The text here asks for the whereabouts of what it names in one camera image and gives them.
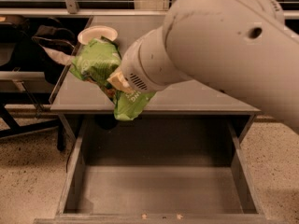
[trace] green chip bag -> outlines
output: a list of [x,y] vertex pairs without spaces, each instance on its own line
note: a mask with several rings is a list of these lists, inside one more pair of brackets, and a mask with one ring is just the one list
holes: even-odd
[[90,41],[73,60],[70,72],[80,80],[90,81],[100,87],[114,103],[114,117],[117,120],[133,120],[143,111],[154,92],[126,93],[118,91],[107,81],[110,74],[121,64],[118,47],[101,37]]

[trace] floor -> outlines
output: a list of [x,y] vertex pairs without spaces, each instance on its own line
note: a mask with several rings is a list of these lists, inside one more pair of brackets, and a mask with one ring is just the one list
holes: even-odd
[[[13,111],[19,123],[36,121],[34,113]],[[0,139],[1,224],[55,216],[71,148],[66,139],[66,150],[59,152],[56,140],[55,129]],[[257,118],[242,148],[266,217],[299,223],[298,134],[270,118]]]

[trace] white bowl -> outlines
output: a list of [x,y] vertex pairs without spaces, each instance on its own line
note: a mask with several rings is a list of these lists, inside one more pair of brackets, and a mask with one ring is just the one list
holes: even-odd
[[107,26],[91,26],[78,34],[78,41],[83,45],[87,45],[92,39],[101,36],[114,41],[118,37],[118,32]]

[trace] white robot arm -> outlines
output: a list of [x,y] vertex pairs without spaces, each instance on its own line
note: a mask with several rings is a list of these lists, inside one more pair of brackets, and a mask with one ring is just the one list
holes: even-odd
[[275,0],[177,0],[120,70],[143,92],[196,79],[299,132],[297,37]]

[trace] gray tabletop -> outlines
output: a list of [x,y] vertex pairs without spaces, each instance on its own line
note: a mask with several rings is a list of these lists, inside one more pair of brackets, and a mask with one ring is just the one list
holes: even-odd
[[[116,29],[121,55],[146,32],[159,27],[163,15],[95,16],[90,26],[105,25]],[[90,82],[84,82],[67,73],[51,110],[63,113],[101,113],[113,110],[114,105],[102,91]],[[144,112],[226,112],[248,113],[258,109],[193,80],[172,85],[159,91],[145,107]]]

